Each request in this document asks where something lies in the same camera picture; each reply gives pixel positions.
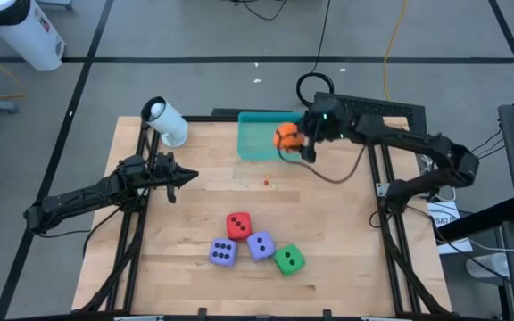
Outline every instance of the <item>teal tray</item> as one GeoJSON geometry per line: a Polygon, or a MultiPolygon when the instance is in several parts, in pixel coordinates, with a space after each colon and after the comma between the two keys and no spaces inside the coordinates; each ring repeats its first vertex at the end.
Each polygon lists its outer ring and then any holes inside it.
{"type": "MultiPolygon", "coordinates": [[[[300,112],[240,112],[237,122],[237,153],[244,161],[281,161],[273,145],[275,130],[283,122],[296,122],[300,112]]],[[[298,152],[282,152],[291,161],[298,161],[298,152]]]]}

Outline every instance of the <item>white cylinder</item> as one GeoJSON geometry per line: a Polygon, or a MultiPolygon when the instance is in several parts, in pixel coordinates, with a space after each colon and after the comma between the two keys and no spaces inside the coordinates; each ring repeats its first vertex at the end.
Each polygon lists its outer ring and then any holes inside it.
{"type": "MultiPolygon", "coordinates": [[[[509,265],[507,264],[507,256],[504,253],[487,254],[474,259],[502,276],[509,276],[509,265]]],[[[467,260],[465,268],[471,276],[476,278],[497,277],[471,259],[467,260]]]]}
{"type": "Polygon", "coordinates": [[[180,147],[187,140],[187,122],[170,103],[154,97],[142,109],[142,120],[159,132],[168,147],[180,147]]]}
{"type": "Polygon", "coordinates": [[[22,22],[0,26],[0,37],[38,71],[55,70],[62,65],[64,40],[35,0],[30,0],[29,13],[22,22]]]}

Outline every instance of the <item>red die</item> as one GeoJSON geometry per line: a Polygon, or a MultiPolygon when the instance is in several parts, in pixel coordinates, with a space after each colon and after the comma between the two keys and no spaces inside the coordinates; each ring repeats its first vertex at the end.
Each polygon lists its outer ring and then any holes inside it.
{"type": "Polygon", "coordinates": [[[234,241],[243,241],[251,235],[251,218],[249,213],[231,213],[226,217],[228,238],[234,241]]]}

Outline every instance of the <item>wooden board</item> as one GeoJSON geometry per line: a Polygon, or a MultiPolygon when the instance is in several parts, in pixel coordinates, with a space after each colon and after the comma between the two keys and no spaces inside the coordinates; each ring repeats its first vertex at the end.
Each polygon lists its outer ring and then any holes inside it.
{"type": "MultiPolygon", "coordinates": [[[[404,118],[385,121],[407,127],[404,118]]],[[[139,124],[139,118],[119,118],[106,174],[135,151],[139,124]]],[[[168,203],[165,188],[152,192],[132,313],[193,315],[206,307],[211,315],[320,316],[322,309],[332,309],[335,316],[394,314],[382,237],[368,224],[377,206],[367,151],[351,179],[331,185],[281,161],[240,160],[237,123],[189,126],[187,144],[174,153],[179,165],[200,176],[177,192],[176,204],[168,203]],[[264,185],[267,176],[270,184],[264,185]],[[234,268],[210,264],[211,240],[227,236],[225,217],[234,211],[250,212],[253,231],[271,232],[278,248],[295,243],[305,267],[283,277],[272,259],[253,262],[244,243],[234,268]]],[[[314,168],[344,177],[360,150],[345,141],[318,144],[314,168]]],[[[168,149],[161,144],[160,151],[168,149]]],[[[391,155],[397,178],[419,174],[413,153],[393,148],[391,155]]],[[[421,200],[410,205],[427,211],[421,200]]],[[[99,210],[94,224],[111,211],[99,210]]],[[[416,274],[450,309],[431,223],[410,210],[403,218],[416,274]]],[[[73,308],[87,303],[112,270],[120,222],[121,215],[93,235],[73,308]]],[[[126,282],[122,277],[117,307],[126,282]]]]}

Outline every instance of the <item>purple die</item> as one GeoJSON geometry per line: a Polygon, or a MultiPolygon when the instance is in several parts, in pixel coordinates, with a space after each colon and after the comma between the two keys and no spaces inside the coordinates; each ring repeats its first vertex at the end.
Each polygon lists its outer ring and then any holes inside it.
{"type": "Polygon", "coordinates": [[[257,232],[247,237],[247,245],[254,260],[266,259],[275,254],[275,244],[269,232],[257,232]]]}
{"type": "Polygon", "coordinates": [[[229,240],[217,238],[211,242],[210,262],[213,264],[233,267],[236,263],[237,243],[229,240]]]}

